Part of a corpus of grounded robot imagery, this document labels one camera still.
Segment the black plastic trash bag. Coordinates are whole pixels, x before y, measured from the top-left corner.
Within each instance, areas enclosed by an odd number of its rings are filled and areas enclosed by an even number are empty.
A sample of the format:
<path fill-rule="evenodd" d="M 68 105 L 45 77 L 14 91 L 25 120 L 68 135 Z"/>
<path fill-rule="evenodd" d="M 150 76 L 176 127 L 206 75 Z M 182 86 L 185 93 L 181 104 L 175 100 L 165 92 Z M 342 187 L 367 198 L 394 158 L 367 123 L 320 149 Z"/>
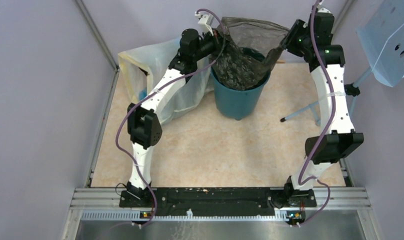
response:
<path fill-rule="evenodd" d="M 213 55 L 213 71 L 225 87 L 237 91 L 253 89 L 271 73 L 282 55 L 281 41 L 289 28 L 277 23 L 242 17 L 223 17 L 219 33 L 225 44 L 221 55 Z"/>

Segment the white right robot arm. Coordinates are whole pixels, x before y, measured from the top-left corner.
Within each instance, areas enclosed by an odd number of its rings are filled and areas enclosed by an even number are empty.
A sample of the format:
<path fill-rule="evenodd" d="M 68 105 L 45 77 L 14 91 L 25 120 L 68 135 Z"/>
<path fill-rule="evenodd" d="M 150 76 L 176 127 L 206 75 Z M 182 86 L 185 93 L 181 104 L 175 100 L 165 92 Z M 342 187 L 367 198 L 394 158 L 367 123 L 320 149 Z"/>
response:
<path fill-rule="evenodd" d="M 364 142 L 349 115 L 346 96 L 352 90 L 344 84 L 343 47 L 332 44 L 334 21 L 328 9 L 316 7 L 307 22 L 297 19 L 280 42 L 280 47 L 308 63 L 320 110 L 320 134 L 305 141 L 305 162 L 284 186 L 283 200 L 289 206 L 312 200 L 314 183 L 322 173 Z"/>

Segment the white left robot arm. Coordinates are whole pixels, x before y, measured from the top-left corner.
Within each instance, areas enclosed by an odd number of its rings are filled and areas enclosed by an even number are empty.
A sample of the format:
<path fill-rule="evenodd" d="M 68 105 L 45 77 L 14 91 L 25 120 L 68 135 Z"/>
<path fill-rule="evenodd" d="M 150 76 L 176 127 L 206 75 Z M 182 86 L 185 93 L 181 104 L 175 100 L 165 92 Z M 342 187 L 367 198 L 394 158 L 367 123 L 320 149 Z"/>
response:
<path fill-rule="evenodd" d="M 198 68 L 198 61 L 211 54 L 220 54 L 225 43 L 217 29 L 203 34 L 193 28 L 184 30 L 179 48 L 159 83 L 139 103 L 129 105 L 127 132 L 132 142 L 133 167 L 126 192 L 137 206 L 144 207 L 150 202 L 150 168 L 155 145 L 163 133 L 162 110 L 193 75 L 202 71 Z"/>

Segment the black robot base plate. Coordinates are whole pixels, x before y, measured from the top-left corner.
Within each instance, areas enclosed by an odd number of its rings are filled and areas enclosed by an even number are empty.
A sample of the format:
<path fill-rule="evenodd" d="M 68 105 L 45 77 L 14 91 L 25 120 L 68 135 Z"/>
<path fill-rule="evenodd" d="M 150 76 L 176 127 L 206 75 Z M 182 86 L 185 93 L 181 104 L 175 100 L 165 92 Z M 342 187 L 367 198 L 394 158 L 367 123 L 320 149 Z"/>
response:
<path fill-rule="evenodd" d="M 284 187 L 159 187 L 135 194 L 123 190 L 121 208 L 155 211 L 157 217 L 181 217 L 192 211 L 195 217 L 273 216 L 277 209 L 314 208 L 314 191 Z"/>

